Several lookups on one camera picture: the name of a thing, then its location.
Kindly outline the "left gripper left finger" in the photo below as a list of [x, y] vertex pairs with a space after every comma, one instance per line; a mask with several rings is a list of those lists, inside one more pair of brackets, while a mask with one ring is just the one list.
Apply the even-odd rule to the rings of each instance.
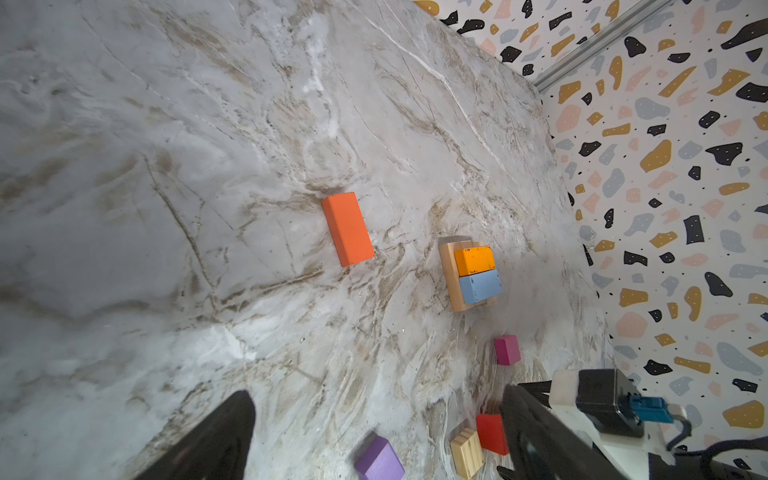
[[256, 422], [251, 396], [229, 396], [140, 479], [242, 479]]

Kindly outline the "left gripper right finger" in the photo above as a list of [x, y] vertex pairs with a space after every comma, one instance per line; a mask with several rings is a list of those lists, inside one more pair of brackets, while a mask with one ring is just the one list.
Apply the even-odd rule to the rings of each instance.
[[623, 475], [587, 446], [528, 391], [507, 385], [501, 418], [513, 467], [504, 479], [621, 479]]

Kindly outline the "red block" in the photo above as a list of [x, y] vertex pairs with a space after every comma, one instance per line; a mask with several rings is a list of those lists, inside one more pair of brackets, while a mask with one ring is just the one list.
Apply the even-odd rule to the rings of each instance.
[[476, 416], [477, 433], [484, 450], [501, 456], [509, 454], [509, 446], [500, 414], [480, 414]]

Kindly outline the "light blue block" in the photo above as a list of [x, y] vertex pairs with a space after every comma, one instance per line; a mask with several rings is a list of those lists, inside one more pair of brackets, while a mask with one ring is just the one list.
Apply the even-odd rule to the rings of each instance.
[[459, 278], [463, 301], [476, 304], [496, 297], [503, 292], [499, 273], [496, 269]]

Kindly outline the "orange block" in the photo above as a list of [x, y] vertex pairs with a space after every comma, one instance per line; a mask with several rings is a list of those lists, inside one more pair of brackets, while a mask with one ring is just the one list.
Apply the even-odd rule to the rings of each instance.
[[462, 248], [454, 252], [458, 275], [466, 277], [496, 269], [496, 262], [489, 246]]

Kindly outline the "natural wood block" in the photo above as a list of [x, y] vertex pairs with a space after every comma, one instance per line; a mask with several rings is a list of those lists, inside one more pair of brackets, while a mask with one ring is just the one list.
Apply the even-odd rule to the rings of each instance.
[[467, 304], [462, 294], [459, 272], [455, 261], [457, 250], [474, 247], [475, 243], [469, 236], [450, 236], [438, 239], [438, 249], [449, 295], [451, 308], [460, 313], [471, 310], [475, 304]]

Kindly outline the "orange-red block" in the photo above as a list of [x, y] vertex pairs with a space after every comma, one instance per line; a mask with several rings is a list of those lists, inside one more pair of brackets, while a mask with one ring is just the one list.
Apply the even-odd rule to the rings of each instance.
[[343, 268], [375, 256], [362, 211], [353, 192], [325, 198], [322, 208]]

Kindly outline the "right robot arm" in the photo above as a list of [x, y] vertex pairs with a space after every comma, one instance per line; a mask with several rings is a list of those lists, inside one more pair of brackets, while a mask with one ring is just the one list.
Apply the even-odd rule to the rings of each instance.
[[684, 479], [766, 479], [766, 475], [758, 474], [752, 470], [743, 460], [736, 465], [725, 464], [717, 460], [717, 457], [733, 450], [767, 451], [767, 437], [758, 437], [750, 440], [726, 440], [712, 444], [704, 450], [685, 451], [675, 449], [672, 451], [675, 464], [668, 465], [661, 457], [655, 454], [649, 455], [649, 478], [684, 480]]

